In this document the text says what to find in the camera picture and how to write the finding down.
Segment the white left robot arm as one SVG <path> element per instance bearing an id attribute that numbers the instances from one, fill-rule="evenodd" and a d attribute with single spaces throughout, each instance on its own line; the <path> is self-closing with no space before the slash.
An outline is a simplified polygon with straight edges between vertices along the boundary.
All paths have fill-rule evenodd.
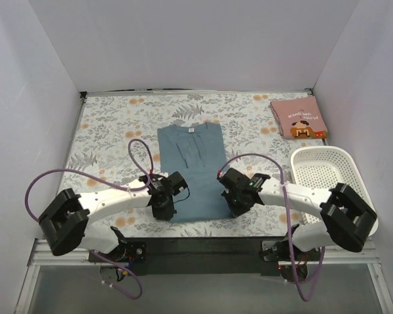
<path id="1" fill-rule="evenodd" d="M 176 214 L 174 196 L 188 190 L 179 172 L 168 177 L 142 175 L 123 186 L 99 192 L 77 194 L 71 188 L 61 191 L 39 217 L 39 225 L 54 256 L 81 248 L 104 253 L 118 262 L 125 257 L 122 234 L 96 222 L 131 209 L 150 207 L 157 220 L 169 221 Z"/>

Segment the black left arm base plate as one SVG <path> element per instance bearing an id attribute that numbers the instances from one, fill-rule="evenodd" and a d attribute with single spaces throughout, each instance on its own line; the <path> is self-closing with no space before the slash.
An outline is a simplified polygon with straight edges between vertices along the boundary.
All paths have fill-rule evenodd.
<path id="1" fill-rule="evenodd" d="M 132 266 L 145 262 L 147 244 L 143 241 L 120 242 L 111 252 L 98 254 L 131 270 Z"/>

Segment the blue t shirt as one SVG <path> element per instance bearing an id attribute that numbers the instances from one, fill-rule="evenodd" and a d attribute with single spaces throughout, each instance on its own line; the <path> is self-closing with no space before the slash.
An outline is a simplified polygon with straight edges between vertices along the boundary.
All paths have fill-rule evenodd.
<path id="1" fill-rule="evenodd" d="M 222 129 L 216 123 L 193 127 L 170 125 L 157 130 L 160 166 L 165 173 L 179 172 L 190 196 L 174 205 L 173 222 L 199 222 L 231 218 L 221 196 L 224 188 L 217 181 L 217 171 L 227 159 Z"/>

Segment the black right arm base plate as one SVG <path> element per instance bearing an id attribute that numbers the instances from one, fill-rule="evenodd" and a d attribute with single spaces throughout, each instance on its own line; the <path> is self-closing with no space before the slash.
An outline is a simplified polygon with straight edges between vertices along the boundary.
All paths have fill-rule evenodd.
<path id="1" fill-rule="evenodd" d="M 321 256 L 320 249 L 303 252 L 293 246 L 293 251 L 298 280 L 304 282 L 309 277 L 308 263 L 319 261 Z M 259 255 L 265 262 L 277 262 L 280 275 L 290 283 L 294 283 L 288 240 L 262 241 Z"/>

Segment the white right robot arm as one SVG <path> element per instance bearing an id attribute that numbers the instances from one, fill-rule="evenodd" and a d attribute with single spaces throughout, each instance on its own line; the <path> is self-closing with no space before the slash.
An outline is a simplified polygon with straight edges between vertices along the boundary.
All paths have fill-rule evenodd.
<path id="1" fill-rule="evenodd" d="M 281 183 L 261 173 L 247 177 L 234 168 L 217 179 L 224 187 L 222 196 L 234 216 L 258 204 L 288 207 L 318 219 L 292 227 L 283 244 L 284 254 L 291 260 L 300 259 L 311 249 L 332 245 L 358 253 L 377 230 L 376 211 L 345 183 L 330 189 L 309 188 Z"/>

